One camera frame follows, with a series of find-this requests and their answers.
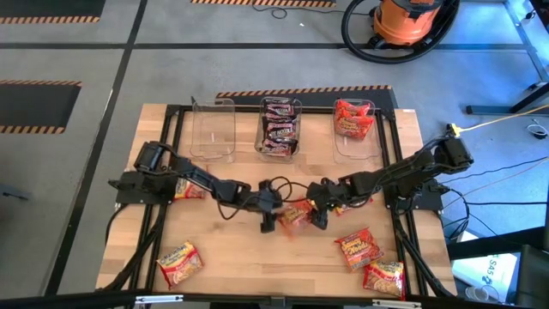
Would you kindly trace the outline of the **orange Saucy Noods pack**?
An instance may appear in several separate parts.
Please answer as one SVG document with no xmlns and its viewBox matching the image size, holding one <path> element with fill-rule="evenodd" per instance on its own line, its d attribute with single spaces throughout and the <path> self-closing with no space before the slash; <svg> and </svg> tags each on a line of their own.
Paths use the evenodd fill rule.
<svg viewBox="0 0 549 309">
<path fill-rule="evenodd" d="M 297 237 L 311 224 L 312 210 L 313 206 L 307 199 L 286 205 L 278 216 L 283 233 L 290 239 Z"/>
<path fill-rule="evenodd" d="M 348 100 L 337 100 L 335 102 L 335 116 L 339 117 L 365 117 L 372 108 L 373 103 L 369 100 L 360 102 L 358 105 Z"/>
<path fill-rule="evenodd" d="M 356 140 L 363 140 L 374 124 L 374 119 L 368 116 L 339 113 L 335 116 L 334 123 L 336 133 Z"/>
<path fill-rule="evenodd" d="M 340 246 L 351 271 L 363 268 L 384 256 L 368 227 L 337 239 L 335 243 Z"/>
</svg>

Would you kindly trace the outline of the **black Fire Noodle pack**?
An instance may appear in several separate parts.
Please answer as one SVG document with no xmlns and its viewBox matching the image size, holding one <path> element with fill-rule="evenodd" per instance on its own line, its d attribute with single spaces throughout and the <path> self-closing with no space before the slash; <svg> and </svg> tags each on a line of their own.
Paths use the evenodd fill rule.
<svg viewBox="0 0 549 309">
<path fill-rule="evenodd" d="M 293 115 L 294 105 L 291 100 L 287 101 L 274 101 L 268 100 L 266 104 L 268 112 L 276 113 L 279 115 Z"/>
<path fill-rule="evenodd" d="M 261 152 L 266 155 L 288 157 L 294 154 L 298 146 L 296 139 L 270 139 L 262 142 Z"/>
<path fill-rule="evenodd" d="M 263 120 L 270 123 L 290 123 L 296 120 L 297 116 L 293 112 L 282 110 L 267 110 Z"/>
<path fill-rule="evenodd" d="M 297 124 L 295 121 L 275 122 L 262 121 L 263 136 L 271 140 L 291 140 L 297 137 Z"/>
</svg>

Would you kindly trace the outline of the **clear plastic bin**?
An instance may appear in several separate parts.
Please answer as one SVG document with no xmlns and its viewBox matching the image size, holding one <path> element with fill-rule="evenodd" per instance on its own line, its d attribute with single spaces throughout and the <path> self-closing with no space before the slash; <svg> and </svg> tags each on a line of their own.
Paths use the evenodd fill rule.
<svg viewBox="0 0 549 309">
<path fill-rule="evenodd" d="M 366 102 L 366 100 L 348 100 L 355 105 L 360 102 Z M 370 128 L 368 134 L 363 140 L 356 140 L 348 136 L 343 136 L 335 132 L 335 103 L 332 113 L 332 142 L 333 142 L 333 156 L 337 163 L 341 164 L 359 164 L 374 161 L 380 157 L 382 150 L 380 146 L 380 139 L 377 129 L 377 112 L 378 109 L 374 103 L 372 108 L 368 112 L 368 117 L 374 119 L 374 124 Z"/>
<path fill-rule="evenodd" d="M 191 98 L 190 154 L 199 161 L 232 163 L 236 148 L 236 112 L 231 99 Z"/>
<path fill-rule="evenodd" d="M 265 139 L 263 136 L 263 129 L 262 129 L 262 121 L 263 116 L 267 112 L 266 104 L 268 100 L 274 100 L 274 101 L 287 101 L 291 100 L 294 105 L 294 114 L 297 116 L 295 122 L 297 124 L 297 137 L 295 138 L 298 141 L 298 146 L 296 151 L 293 155 L 288 157 L 280 157 L 280 156 L 271 156 L 266 155 L 261 152 L 261 146 L 262 142 Z M 300 138 L 300 122 L 301 122 L 301 116 L 302 116 L 302 102 L 300 100 L 297 100 L 296 98 L 284 98 L 284 97 L 263 97 L 260 103 L 260 109 L 259 109 L 259 118 L 257 122 L 257 131 L 256 131 L 256 140 L 254 143 L 254 147 L 258 155 L 263 161 L 269 161 L 269 162 L 275 162 L 275 163 L 290 163 L 293 162 L 294 157 L 299 152 L 299 138 Z"/>
</svg>

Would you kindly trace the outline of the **black hazard-striped floor mat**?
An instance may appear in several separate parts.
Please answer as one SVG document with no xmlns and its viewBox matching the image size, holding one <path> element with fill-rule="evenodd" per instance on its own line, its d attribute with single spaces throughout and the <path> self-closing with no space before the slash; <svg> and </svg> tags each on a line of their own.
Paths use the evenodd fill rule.
<svg viewBox="0 0 549 309">
<path fill-rule="evenodd" d="M 95 23 L 106 0 L 0 0 L 0 24 Z"/>
<path fill-rule="evenodd" d="M 241 106 L 258 106 L 263 97 L 296 98 L 303 106 L 314 107 L 331 107 L 338 99 L 369 100 L 376 108 L 385 110 L 398 107 L 390 85 L 245 90 L 220 92 L 216 95 L 217 99 L 230 99 Z"/>
<path fill-rule="evenodd" d="M 0 134 L 63 134 L 82 82 L 0 80 Z"/>
<path fill-rule="evenodd" d="M 193 4 L 257 5 L 296 8 L 335 8 L 336 0 L 190 0 Z"/>
</svg>

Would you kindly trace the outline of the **black slanted beam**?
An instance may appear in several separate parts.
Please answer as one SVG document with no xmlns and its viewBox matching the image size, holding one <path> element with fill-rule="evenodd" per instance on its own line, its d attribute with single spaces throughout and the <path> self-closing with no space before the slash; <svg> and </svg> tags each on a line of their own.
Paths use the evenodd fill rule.
<svg viewBox="0 0 549 309">
<path fill-rule="evenodd" d="M 519 252 L 525 245 L 549 251 L 549 227 L 534 227 L 514 233 L 453 243 L 447 245 L 447 250 L 450 260 L 458 260 Z"/>
</svg>

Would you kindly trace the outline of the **clear plastic cups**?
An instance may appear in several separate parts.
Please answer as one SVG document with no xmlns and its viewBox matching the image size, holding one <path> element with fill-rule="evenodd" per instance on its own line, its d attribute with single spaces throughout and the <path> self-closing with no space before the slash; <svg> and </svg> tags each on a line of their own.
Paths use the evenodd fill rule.
<svg viewBox="0 0 549 309">
<path fill-rule="evenodd" d="M 465 295 L 470 300 L 486 302 L 490 298 L 489 292 L 484 287 L 467 287 L 465 289 Z"/>
</svg>

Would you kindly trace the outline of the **white blue printed box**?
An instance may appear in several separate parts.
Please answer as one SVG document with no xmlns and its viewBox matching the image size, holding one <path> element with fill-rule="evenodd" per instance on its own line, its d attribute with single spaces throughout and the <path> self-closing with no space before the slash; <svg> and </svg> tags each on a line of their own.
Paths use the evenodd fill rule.
<svg viewBox="0 0 549 309">
<path fill-rule="evenodd" d="M 451 262 L 451 269 L 455 279 L 487 292 L 487 296 L 473 292 L 472 299 L 504 303 L 509 298 L 517 261 L 518 257 L 513 253 L 498 253 L 456 259 Z"/>
</svg>

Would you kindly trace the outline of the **black aluminium beam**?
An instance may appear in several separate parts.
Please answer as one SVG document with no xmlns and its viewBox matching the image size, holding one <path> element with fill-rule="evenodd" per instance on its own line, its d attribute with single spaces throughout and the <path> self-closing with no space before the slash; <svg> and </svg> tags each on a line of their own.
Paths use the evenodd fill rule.
<svg viewBox="0 0 549 309">
<path fill-rule="evenodd" d="M 133 306 L 136 296 L 162 295 L 151 294 L 147 290 L 96 291 L 81 294 L 60 294 L 0 300 L 0 309 L 57 309 L 65 308 L 111 308 L 118 306 Z M 329 306 L 372 306 L 374 299 L 392 300 L 387 298 L 342 298 L 342 297 L 306 297 L 306 296 L 265 296 L 265 295 L 229 295 L 229 294 L 182 294 L 183 302 L 225 302 L 225 303 L 256 303 L 267 306 L 290 305 L 329 305 Z M 533 309 L 528 306 L 510 306 L 497 303 L 467 301 L 456 297 L 430 297 L 412 295 L 403 301 L 419 302 L 422 309 Z"/>
</svg>

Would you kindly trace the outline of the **silver metal bracket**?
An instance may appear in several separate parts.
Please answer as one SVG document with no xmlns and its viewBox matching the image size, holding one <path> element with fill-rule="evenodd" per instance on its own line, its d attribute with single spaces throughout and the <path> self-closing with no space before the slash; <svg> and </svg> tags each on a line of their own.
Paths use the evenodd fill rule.
<svg viewBox="0 0 549 309">
<path fill-rule="evenodd" d="M 135 298 L 135 305 L 152 305 L 163 303 L 183 302 L 182 294 L 166 294 L 166 295 L 140 295 Z"/>
<path fill-rule="evenodd" d="M 385 307 L 387 309 L 422 309 L 422 305 L 419 302 L 410 302 L 410 301 L 402 301 L 402 300 L 374 299 L 371 305 Z"/>
</svg>

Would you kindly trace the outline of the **black metal desk frame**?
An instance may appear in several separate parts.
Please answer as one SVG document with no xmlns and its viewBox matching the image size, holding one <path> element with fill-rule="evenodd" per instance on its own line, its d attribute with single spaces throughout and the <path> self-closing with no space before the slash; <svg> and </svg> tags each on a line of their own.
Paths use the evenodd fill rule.
<svg viewBox="0 0 549 309">
<path fill-rule="evenodd" d="M 526 52 L 536 68 L 538 75 L 540 76 L 540 81 L 528 86 L 526 89 L 527 95 L 513 106 L 466 106 L 466 114 L 478 116 L 521 116 L 528 114 L 547 116 L 549 115 L 547 107 L 534 107 L 534 105 L 549 98 L 549 75 L 546 73 L 546 69 L 542 66 L 537 50 L 532 45 L 532 42 L 524 29 L 522 21 L 518 18 L 518 14 L 512 8 L 510 0 L 505 0 L 504 6 L 508 11 L 510 19 L 515 24 L 516 31 L 526 48 Z"/>
</svg>

